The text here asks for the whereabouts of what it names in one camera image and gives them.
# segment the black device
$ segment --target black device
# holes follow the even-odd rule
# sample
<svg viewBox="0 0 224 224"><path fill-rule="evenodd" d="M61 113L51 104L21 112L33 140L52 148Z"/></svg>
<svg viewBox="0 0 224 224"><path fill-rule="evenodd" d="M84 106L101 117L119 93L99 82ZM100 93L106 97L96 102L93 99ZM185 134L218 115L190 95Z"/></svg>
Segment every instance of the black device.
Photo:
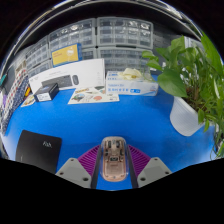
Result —
<svg viewBox="0 0 224 224"><path fill-rule="evenodd" d="M62 139L23 130L16 149L16 161L55 174Z"/></svg>
<svg viewBox="0 0 224 224"><path fill-rule="evenodd" d="M64 88L64 87L72 86L71 76L70 75L65 75L65 76L49 79L49 80L43 81L42 85L45 86L45 85L49 85L49 84L52 84L52 83L57 83L58 88Z"/></svg>
<svg viewBox="0 0 224 224"><path fill-rule="evenodd" d="M79 79L78 79L77 75L73 75L72 76L72 80L73 80L74 85L78 85L79 84Z"/></svg>
<svg viewBox="0 0 224 224"><path fill-rule="evenodd" d="M35 94L34 98L36 102L53 100L59 92L58 84L52 83L46 86L42 86Z"/></svg>

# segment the label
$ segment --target label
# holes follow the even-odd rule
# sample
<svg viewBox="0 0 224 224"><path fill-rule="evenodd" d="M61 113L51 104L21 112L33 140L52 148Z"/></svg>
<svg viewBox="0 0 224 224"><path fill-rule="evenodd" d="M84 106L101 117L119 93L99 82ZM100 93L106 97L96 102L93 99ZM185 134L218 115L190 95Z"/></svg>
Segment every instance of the label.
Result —
<svg viewBox="0 0 224 224"><path fill-rule="evenodd" d="M38 94L37 98L39 101L51 100L49 93Z"/></svg>
<svg viewBox="0 0 224 224"><path fill-rule="evenodd" d="M78 61L79 56L77 45L75 44L52 52L52 60L54 65L60 65L71 61Z"/></svg>
<svg viewBox="0 0 224 224"><path fill-rule="evenodd" d="M131 89L130 90L131 93L140 93L140 89Z"/></svg>

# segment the blue mat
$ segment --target blue mat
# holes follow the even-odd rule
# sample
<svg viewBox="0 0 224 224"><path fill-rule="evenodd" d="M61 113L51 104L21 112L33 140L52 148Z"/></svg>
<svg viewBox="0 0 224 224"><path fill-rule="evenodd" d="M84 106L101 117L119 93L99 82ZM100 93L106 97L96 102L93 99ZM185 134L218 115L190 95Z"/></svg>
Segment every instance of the blue mat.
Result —
<svg viewBox="0 0 224 224"><path fill-rule="evenodd" d="M120 102L68 105L73 90L60 91L53 101L19 107L9 122L3 143L11 160L23 129L62 138L57 170L70 158L78 158L107 136L121 136L149 155L159 157L172 172L210 161L214 127L191 137L180 135L170 123L173 96L125 96ZM97 189L130 189L130 177L120 183L103 181Z"/></svg>

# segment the clear storage bin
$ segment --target clear storage bin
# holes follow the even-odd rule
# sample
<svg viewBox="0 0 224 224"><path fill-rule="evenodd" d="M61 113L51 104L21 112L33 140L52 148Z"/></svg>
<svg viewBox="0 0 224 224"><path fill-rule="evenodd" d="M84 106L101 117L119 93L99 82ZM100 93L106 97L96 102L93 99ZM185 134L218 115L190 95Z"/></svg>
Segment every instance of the clear storage bin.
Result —
<svg viewBox="0 0 224 224"><path fill-rule="evenodd" d="M52 62L51 62L51 60L48 60L48 61L43 62L42 64L38 65L37 67L29 70L28 77L31 78L31 77L33 77L41 72L44 72L50 68L52 68Z"/></svg>
<svg viewBox="0 0 224 224"><path fill-rule="evenodd" d="M82 50L82 60L90 60L97 58L96 48Z"/></svg>
<svg viewBox="0 0 224 224"><path fill-rule="evenodd" d="M70 24L49 34L50 52L72 44L81 43L83 48L96 46L96 20L87 19Z"/></svg>
<svg viewBox="0 0 224 224"><path fill-rule="evenodd" d="M105 71L124 71L126 68L149 71L146 66L147 59L141 57L144 49L122 48L122 47L99 47L98 58L104 58Z"/></svg>
<svg viewBox="0 0 224 224"><path fill-rule="evenodd" d="M31 50L26 54L27 70L34 68L49 58L48 37L46 36L33 45Z"/></svg>
<svg viewBox="0 0 224 224"><path fill-rule="evenodd" d="M153 48L153 24L148 21L121 18L97 18L97 45L124 45Z"/></svg>

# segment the yellow object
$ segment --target yellow object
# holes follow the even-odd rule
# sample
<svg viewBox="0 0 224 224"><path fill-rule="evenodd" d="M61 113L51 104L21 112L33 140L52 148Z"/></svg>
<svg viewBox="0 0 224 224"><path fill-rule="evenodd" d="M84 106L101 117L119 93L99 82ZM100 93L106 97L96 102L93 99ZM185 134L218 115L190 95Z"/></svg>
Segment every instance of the yellow object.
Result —
<svg viewBox="0 0 224 224"><path fill-rule="evenodd" d="M82 60L81 44L74 44L52 52L53 66Z"/></svg>
<svg viewBox="0 0 224 224"><path fill-rule="evenodd" d="M25 96L28 96L29 93L30 93L30 87L27 88L26 93L25 93Z"/></svg>

